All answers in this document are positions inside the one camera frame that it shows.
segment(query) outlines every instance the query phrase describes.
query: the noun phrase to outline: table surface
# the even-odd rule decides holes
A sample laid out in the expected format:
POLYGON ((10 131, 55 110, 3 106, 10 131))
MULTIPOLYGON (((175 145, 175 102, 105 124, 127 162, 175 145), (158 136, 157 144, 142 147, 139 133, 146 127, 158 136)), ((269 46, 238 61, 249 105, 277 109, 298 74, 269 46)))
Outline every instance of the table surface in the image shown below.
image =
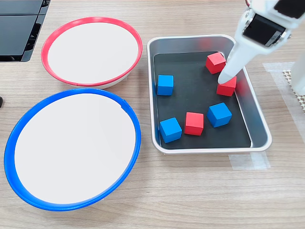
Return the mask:
POLYGON ((41 64, 41 47, 63 24, 106 16, 131 24, 144 52, 127 81, 109 88, 136 112, 142 129, 137 163, 105 200, 72 212, 49 212, 22 201, 10 188, 0 162, 0 228, 305 228, 305 145, 265 62, 295 61, 305 51, 305 23, 288 44, 247 65, 270 127, 268 170, 233 170, 227 154, 159 153, 151 142, 146 44, 157 36, 233 36, 245 9, 243 0, 53 0, 29 62, 1 63, 0 154, 17 121, 36 103, 73 88, 52 78, 41 64))

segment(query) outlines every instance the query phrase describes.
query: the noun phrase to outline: red rim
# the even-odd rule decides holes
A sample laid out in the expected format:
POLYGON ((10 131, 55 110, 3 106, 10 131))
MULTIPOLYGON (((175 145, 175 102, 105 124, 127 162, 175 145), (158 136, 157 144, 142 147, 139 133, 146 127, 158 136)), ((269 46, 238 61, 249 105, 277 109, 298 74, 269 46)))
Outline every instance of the red rim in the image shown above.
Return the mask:
POLYGON ((41 50, 41 61, 42 64, 44 66, 44 68, 47 70, 47 72, 53 76, 55 79, 62 81, 64 83, 68 83, 71 85, 76 85, 76 86, 84 86, 84 87, 92 87, 92 86, 101 86, 101 85, 106 85, 109 83, 113 83, 119 79, 121 79, 122 77, 124 77, 126 74, 128 74, 139 62, 140 57, 142 55, 142 51, 143 51, 143 45, 142 45, 142 40, 141 37, 139 36, 138 32, 129 24, 114 19, 114 18, 104 18, 104 17, 88 17, 88 18, 81 18, 81 19, 77 19, 75 21, 71 21, 61 27, 59 27, 57 30, 55 30, 45 41, 45 43, 43 44, 42 50, 41 50), (66 32, 67 30, 78 26, 78 25, 83 25, 83 24, 87 24, 87 23, 96 23, 96 22, 103 22, 103 23, 109 23, 109 24, 114 24, 114 25, 118 25, 124 29, 126 29, 128 32, 130 32, 134 38, 136 39, 137 43, 138 43, 138 56, 137 59, 135 60, 135 62, 133 63, 133 65, 124 73, 122 73, 121 75, 111 79, 111 80, 107 80, 104 82, 100 82, 100 83, 75 83, 75 82, 70 82, 67 80, 64 80, 62 78, 60 78, 57 74, 55 74, 55 72, 53 72, 53 70, 51 69, 51 67, 49 66, 49 62, 48 62, 48 53, 50 50, 51 45, 53 44, 53 42, 64 32, 66 32))

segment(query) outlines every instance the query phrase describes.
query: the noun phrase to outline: metal tray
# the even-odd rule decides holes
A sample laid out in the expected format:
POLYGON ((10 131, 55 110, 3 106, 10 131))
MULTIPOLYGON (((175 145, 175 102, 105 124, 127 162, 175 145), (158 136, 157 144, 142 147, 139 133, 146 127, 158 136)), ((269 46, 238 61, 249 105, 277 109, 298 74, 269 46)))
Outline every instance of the metal tray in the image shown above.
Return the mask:
POLYGON ((232 97, 216 94, 219 74, 211 75, 206 57, 221 52, 227 58, 234 40, 226 35, 159 37, 147 44, 152 143, 164 154, 231 153, 264 151, 271 134, 256 99, 246 69, 237 74, 232 97), (172 96, 157 96, 159 74, 174 75, 172 96), (233 114, 229 124, 213 128, 206 118, 208 107, 225 102, 233 114), (182 134, 165 143, 159 123, 176 117, 182 129, 186 112, 204 114, 201 136, 182 134))

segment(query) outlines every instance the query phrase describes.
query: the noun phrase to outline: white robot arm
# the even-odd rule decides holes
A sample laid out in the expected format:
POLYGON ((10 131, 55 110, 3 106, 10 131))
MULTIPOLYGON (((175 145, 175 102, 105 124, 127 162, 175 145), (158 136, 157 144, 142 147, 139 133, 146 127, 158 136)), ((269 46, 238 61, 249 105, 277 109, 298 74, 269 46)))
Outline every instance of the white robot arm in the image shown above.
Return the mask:
POLYGON ((290 38, 305 19, 305 0, 252 0, 239 20, 232 48, 218 83, 225 83, 258 54, 269 54, 290 38))

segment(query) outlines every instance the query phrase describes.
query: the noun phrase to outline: cube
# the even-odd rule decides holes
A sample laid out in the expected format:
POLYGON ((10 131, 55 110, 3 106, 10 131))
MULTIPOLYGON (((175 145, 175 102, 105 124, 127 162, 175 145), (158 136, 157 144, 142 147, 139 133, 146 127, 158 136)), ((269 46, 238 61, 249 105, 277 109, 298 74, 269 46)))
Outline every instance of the cube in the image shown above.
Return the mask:
POLYGON ((213 127, 219 127, 229 123, 232 113, 224 103, 221 103, 210 106, 206 116, 213 127))
POLYGON ((217 94, 232 96, 236 87, 236 76, 226 83, 218 84, 217 94))
POLYGON ((159 75, 158 95, 172 95, 172 93, 173 93, 173 76, 159 75))
POLYGON ((205 66, 211 74, 219 73, 225 67, 225 58, 220 52, 208 55, 205 66))
POLYGON ((172 142, 181 137, 182 129, 176 118, 160 122, 160 133, 165 143, 172 142))
POLYGON ((200 136, 203 131, 203 114, 187 112, 184 133, 200 136))

